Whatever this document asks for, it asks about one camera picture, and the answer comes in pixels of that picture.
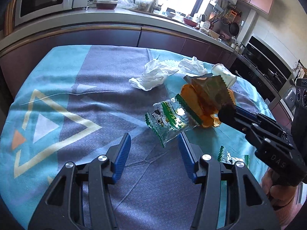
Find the right hand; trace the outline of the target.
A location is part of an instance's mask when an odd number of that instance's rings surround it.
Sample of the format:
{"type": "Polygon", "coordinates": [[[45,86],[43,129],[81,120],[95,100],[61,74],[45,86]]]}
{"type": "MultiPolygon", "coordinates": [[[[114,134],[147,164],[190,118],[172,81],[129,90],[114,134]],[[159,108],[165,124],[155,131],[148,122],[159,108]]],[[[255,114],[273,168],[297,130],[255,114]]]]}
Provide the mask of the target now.
{"type": "Polygon", "coordinates": [[[275,210],[288,205],[295,197],[296,186],[284,186],[274,183],[273,178],[277,173],[273,169],[268,168],[261,179],[261,187],[275,210]]]}

